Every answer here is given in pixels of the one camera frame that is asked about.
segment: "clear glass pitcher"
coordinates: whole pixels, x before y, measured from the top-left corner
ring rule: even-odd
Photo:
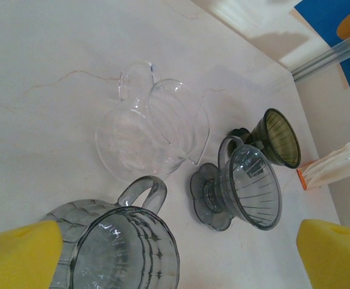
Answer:
[[[128,207],[149,187],[142,208]],[[47,214],[43,220],[58,223],[64,242],[50,288],[176,288],[176,242],[156,215],[166,194],[161,179],[144,176],[116,204],[77,200]]]
[[[201,97],[181,81],[157,81],[146,61],[121,72],[119,96],[96,129],[98,153],[115,177],[165,179],[184,160],[199,164],[210,133]]]

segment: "dripper base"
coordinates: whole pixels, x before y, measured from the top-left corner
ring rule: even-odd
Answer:
[[[193,199],[193,208],[198,219],[216,231],[225,231],[230,227],[233,216],[224,211],[212,210],[207,204],[205,195],[209,186],[213,185],[219,174],[219,169],[212,163],[203,164],[194,173],[190,180],[190,191]]]

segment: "white wall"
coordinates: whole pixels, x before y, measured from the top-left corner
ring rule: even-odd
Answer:
[[[324,157],[350,141],[350,89],[339,64],[297,84],[318,154]],[[350,226],[350,178],[330,185],[341,224]]]
[[[292,71],[329,46],[294,9],[301,0],[191,0]]]

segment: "gray glass pitcher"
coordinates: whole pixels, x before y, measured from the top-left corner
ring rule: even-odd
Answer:
[[[132,203],[151,188],[142,208]],[[47,214],[63,236],[50,288],[176,288],[180,258],[175,239],[157,217],[167,194],[154,176],[134,181],[116,204],[77,200]]]

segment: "marble vein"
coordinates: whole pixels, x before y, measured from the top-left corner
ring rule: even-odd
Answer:
[[[85,71],[85,70],[73,70],[71,72],[69,72],[67,75],[65,76],[62,76],[60,79],[58,79],[56,82],[53,82],[53,83],[50,83],[50,84],[38,84],[38,85],[33,85],[32,87],[30,87],[28,90],[25,90],[22,94],[23,95],[27,95],[30,91],[34,90],[34,89],[40,89],[42,87],[50,87],[50,86],[54,86],[56,85],[57,83],[59,83],[60,81],[66,79],[67,77],[75,74],[75,73],[85,73],[86,75],[89,75],[89,76],[92,76],[92,77],[95,77],[95,78],[98,78],[98,79],[101,79],[101,80],[104,80],[104,81],[109,81],[109,80],[114,80],[114,81],[118,81],[119,78],[118,77],[108,77],[108,78],[104,78],[104,77],[101,77],[101,76],[98,76],[98,75],[94,75],[88,71]]]
[[[190,19],[190,20],[199,19],[199,16],[190,17],[190,16],[187,16],[187,15],[184,15],[184,14],[180,13],[179,11],[176,11],[176,9],[174,9],[173,6],[170,5],[170,3],[166,2],[165,0],[161,0],[161,1],[164,4],[166,4],[167,6],[169,6],[172,11],[176,12],[176,14],[181,15],[182,17],[185,17],[185,18]]]
[[[226,89],[207,89],[211,90],[212,92],[224,92]]]
[[[283,186],[283,188],[282,188],[282,190],[281,190],[281,192],[283,193],[283,191],[284,191],[284,189],[288,186],[288,184],[293,180],[293,179],[295,179],[295,173],[293,173],[292,175],[291,175],[291,178],[287,181],[287,183]]]

